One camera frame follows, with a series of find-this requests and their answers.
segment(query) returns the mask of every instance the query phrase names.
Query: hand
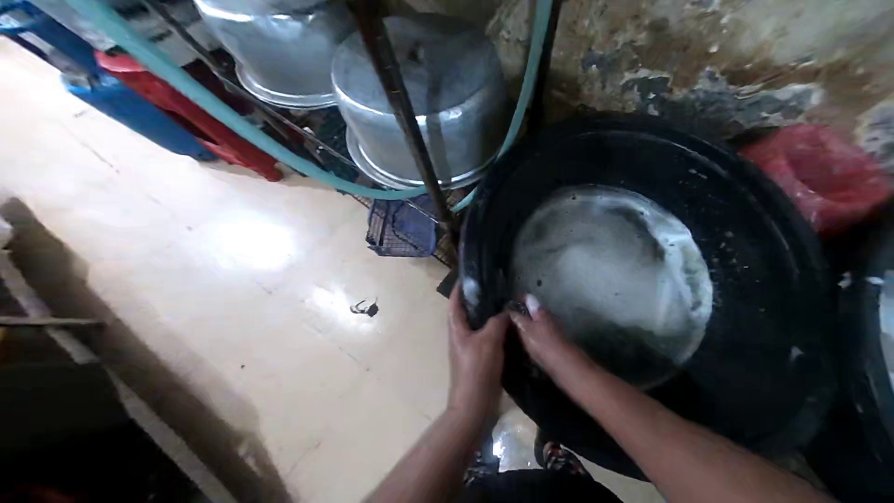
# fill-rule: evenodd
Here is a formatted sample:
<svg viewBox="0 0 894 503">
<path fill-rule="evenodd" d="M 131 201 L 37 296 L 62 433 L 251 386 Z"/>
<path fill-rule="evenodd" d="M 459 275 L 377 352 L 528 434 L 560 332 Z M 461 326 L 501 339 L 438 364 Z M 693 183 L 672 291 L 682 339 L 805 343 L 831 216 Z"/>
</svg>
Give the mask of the hand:
<svg viewBox="0 0 894 503">
<path fill-rule="evenodd" d="M 493 316 L 478 331 L 468 327 L 460 282 L 450 296 L 450 398 L 447 409 L 471 421 L 490 419 L 500 401 L 503 339 L 509 327 L 505 312 Z"/>
<path fill-rule="evenodd" d="M 519 330 L 519 338 L 527 354 L 546 373 L 553 374 L 572 360 L 583 356 L 580 349 L 565 337 L 555 318 L 532 294 L 525 295 L 530 317 L 509 311 L 512 323 Z"/>
</svg>

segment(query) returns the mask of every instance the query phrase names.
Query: aluminum pot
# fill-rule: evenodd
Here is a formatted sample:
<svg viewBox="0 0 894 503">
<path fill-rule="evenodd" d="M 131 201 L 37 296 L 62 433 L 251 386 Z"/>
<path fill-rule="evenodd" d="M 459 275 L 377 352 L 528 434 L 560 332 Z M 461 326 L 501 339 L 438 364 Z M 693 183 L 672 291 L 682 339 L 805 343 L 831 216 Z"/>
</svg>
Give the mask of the aluminum pot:
<svg viewBox="0 0 894 503">
<path fill-rule="evenodd" d="M 194 0 L 258 98 L 288 108 L 334 104 L 335 49 L 355 30 L 344 0 Z"/>
<path fill-rule="evenodd" d="M 500 60 L 484 33 L 441 14 L 384 20 L 434 170 L 442 185 L 477 180 L 500 149 L 510 110 Z M 333 59 L 332 82 L 361 170 L 394 188 L 422 177 L 359 33 Z"/>
</svg>

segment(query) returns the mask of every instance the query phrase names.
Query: teal hose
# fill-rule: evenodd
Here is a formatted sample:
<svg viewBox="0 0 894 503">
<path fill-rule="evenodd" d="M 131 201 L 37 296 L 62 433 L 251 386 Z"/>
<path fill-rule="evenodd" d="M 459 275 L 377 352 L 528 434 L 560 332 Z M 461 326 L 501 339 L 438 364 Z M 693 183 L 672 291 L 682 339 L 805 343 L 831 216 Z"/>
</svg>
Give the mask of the teal hose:
<svg viewBox="0 0 894 503">
<path fill-rule="evenodd" d="M 506 153 L 506 150 L 515 142 L 515 137 L 519 135 L 521 122 L 525 118 L 527 106 L 531 104 L 531 98 L 534 96 L 534 86 L 537 84 L 537 70 L 540 67 L 540 55 L 544 52 L 544 41 L 546 40 L 546 31 L 550 25 L 550 11 L 552 10 L 552 0 L 537 0 L 537 6 L 534 10 L 534 27 L 531 29 L 531 45 L 527 51 L 527 65 L 525 66 L 525 78 L 521 82 L 521 92 L 519 93 L 519 102 L 515 106 L 515 114 L 512 115 L 512 122 L 509 125 L 509 131 L 506 133 L 506 140 L 503 141 L 502 147 L 497 157 Z M 475 198 L 475 192 L 469 192 L 460 202 L 453 207 L 453 211 L 460 211 L 468 206 Z"/>
<path fill-rule="evenodd" d="M 196 82 L 188 73 L 183 71 L 182 68 L 171 63 L 164 54 L 142 38 L 139 33 L 131 29 L 128 23 L 107 5 L 102 4 L 98 0 L 66 0 L 66 2 L 78 11 L 80 15 L 93 22 L 93 24 L 102 30 L 109 38 L 117 42 L 118 45 L 123 47 L 128 53 L 140 61 L 153 74 L 166 81 L 184 96 L 192 100 L 193 103 L 205 109 L 211 116 L 234 130 L 241 137 L 250 141 L 256 147 L 284 163 L 291 169 L 310 176 L 311 178 L 316 178 L 322 182 L 329 183 L 336 190 L 371 199 L 401 200 L 425 193 L 426 189 L 424 187 L 404 191 L 372 189 L 363 185 L 348 182 L 347 180 L 342 180 L 338 176 L 320 169 L 318 166 L 306 159 L 300 158 L 290 150 L 286 149 L 283 145 L 280 145 L 279 142 L 264 134 L 233 109 L 226 106 L 223 101 L 218 99 L 204 86 Z M 528 103 L 530 103 L 536 80 L 537 66 L 540 61 L 540 54 L 543 52 L 544 38 L 549 24 L 551 8 L 552 0 L 537 0 L 534 28 L 531 34 L 531 46 L 527 55 L 527 68 L 521 86 L 519 103 L 516 106 L 515 114 L 512 116 L 510 129 L 507 133 L 506 140 L 500 149 L 500 154 L 506 151 L 512 142 L 515 141 L 515 137 L 518 135 L 519 128 L 521 127 L 522 118 L 525 115 L 525 110 L 527 109 Z M 475 191 L 472 191 L 465 199 L 460 201 L 453 210 L 459 211 L 460 209 L 465 208 L 472 201 L 474 194 Z"/>
</svg>

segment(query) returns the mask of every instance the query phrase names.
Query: red plastic bag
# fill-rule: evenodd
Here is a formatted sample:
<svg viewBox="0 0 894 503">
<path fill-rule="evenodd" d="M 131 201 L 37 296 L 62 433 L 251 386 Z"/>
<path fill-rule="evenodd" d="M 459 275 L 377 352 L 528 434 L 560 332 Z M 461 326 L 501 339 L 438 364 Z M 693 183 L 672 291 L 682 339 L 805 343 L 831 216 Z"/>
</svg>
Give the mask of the red plastic bag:
<svg viewBox="0 0 894 503">
<path fill-rule="evenodd" d="M 891 195 L 878 163 L 822 126 L 782 128 L 740 153 L 789 195 L 821 236 L 854 225 Z"/>
</svg>

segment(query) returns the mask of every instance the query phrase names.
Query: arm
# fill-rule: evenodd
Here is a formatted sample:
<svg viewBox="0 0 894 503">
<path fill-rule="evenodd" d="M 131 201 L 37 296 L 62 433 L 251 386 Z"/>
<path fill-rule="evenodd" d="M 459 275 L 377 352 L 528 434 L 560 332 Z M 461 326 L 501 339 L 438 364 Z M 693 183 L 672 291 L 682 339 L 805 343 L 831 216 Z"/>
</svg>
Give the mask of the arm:
<svg viewBox="0 0 894 503">
<path fill-rule="evenodd" d="M 831 502 L 809 483 L 668 410 L 569 343 L 533 296 L 510 313 L 534 361 L 627 452 L 670 502 Z"/>
<path fill-rule="evenodd" d="M 496 413 L 501 393 L 502 344 L 508 326 L 509 318 L 503 313 L 472 332 L 460 305 L 460 290 L 453 289 L 447 409 L 367 497 L 367 502 L 429 503 L 455 499 L 462 489 L 463 472 Z"/>
</svg>

